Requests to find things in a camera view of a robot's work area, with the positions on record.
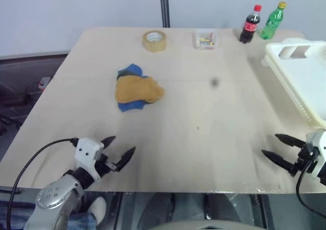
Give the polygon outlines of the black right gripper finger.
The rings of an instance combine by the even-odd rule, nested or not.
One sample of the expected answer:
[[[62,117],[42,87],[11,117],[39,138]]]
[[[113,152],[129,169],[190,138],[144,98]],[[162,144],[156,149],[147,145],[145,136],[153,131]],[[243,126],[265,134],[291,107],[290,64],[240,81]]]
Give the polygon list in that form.
[[[267,151],[267,150],[261,150],[261,152],[265,155],[265,157],[267,157],[271,162],[273,162],[274,164],[278,165],[279,167],[285,169],[286,171],[288,171],[290,174],[296,173],[293,168],[294,168],[294,164],[286,161],[285,159],[283,159],[283,157],[281,157],[280,155],[271,152],[271,151]]]
[[[304,141],[286,134],[275,134],[275,136],[278,138],[279,141],[291,147],[295,146],[298,148],[303,148],[306,144]]]

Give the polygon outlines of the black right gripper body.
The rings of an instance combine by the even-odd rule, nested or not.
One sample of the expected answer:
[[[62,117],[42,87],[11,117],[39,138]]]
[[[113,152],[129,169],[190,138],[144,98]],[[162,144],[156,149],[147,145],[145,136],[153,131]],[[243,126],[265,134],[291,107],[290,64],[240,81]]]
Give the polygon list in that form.
[[[303,172],[304,166],[313,159],[313,150],[309,149],[305,142],[295,141],[294,146],[300,148],[301,150],[298,153],[298,159],[294,165],[289,170],[289,173],[294,177],[299,171]]]

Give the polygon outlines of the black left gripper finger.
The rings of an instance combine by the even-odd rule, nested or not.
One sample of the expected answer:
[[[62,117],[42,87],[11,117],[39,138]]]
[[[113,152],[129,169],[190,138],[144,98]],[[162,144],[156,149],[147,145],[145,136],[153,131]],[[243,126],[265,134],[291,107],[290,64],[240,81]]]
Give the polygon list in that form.
[[[135,152],[136,147],[133,147],[129,150],[127,150],[121,157],[121,159],[115,164],[115,169],[114,172],[119,172],[122,170],[128,162],[131,160],[134,152]]]
[[[103,144],[103,149],[106,149],[114,140],[115,140],[115,136],[110,136],[110,137],[106,137],[104,138],[101,143]]]

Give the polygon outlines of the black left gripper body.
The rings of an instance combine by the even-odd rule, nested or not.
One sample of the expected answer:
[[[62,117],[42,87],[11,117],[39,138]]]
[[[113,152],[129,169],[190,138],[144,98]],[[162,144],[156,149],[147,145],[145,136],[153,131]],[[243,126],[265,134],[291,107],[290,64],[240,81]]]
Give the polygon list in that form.
[[[113,172],[119,172],[121,168],[118,163],[108,161],[108,156],[101,153],[100,158],[95,162],[95,170],[103,178],[106,174]]]

